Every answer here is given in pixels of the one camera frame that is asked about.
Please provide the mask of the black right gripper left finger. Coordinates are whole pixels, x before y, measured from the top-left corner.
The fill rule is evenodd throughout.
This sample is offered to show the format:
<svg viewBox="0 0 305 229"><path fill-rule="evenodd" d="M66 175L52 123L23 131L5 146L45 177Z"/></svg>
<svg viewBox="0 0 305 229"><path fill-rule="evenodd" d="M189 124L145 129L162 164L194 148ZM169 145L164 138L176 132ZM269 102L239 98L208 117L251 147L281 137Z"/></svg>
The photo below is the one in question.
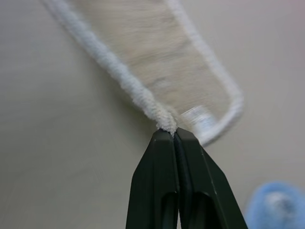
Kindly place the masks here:
<svg viewBox="0 0 305 229"><path fill-rule="evenodd" d="M132 176L126 229L177 229L179 181L170 133L158 130Z"/></svg>

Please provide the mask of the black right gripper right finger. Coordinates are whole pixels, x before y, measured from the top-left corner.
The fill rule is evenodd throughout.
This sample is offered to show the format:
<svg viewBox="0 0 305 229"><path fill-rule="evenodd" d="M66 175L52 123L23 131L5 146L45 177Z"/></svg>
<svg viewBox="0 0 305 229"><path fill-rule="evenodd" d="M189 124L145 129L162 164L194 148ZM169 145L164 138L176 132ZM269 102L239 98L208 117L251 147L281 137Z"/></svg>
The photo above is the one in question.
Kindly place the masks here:
<svg viewBox="0 0 305 229"><path fill-rule="evenodd" d="M248 229L224 172L193 133L177 129L175 154L181 229Z"/></svg>

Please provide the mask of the beige towel with white trim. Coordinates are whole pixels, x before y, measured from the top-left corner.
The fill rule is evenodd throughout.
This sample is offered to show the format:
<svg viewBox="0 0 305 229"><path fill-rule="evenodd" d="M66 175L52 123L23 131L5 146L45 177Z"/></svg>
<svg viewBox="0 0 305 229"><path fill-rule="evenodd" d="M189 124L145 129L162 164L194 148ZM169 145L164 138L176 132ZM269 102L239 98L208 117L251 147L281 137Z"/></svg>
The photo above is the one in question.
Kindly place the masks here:
<svg viewBox="0 0 305 229"><path fill-rule="evenodd" d="M243 110L241 89L179 0L43 0L158 128L205 146Z"/></svg>

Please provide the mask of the light blue fluffy cloth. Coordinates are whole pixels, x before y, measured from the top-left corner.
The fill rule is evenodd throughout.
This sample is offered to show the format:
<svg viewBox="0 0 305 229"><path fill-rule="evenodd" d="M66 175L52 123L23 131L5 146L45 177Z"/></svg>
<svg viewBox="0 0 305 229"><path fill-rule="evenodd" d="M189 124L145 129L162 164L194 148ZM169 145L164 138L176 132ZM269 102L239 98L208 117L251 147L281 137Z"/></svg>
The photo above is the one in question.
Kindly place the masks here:
<svg viewBox="0 0 305 229"><path fill-rule="evenodd" d="M245 212L248 229L305 229L305 192L267 183L253 193Z"/></svg>

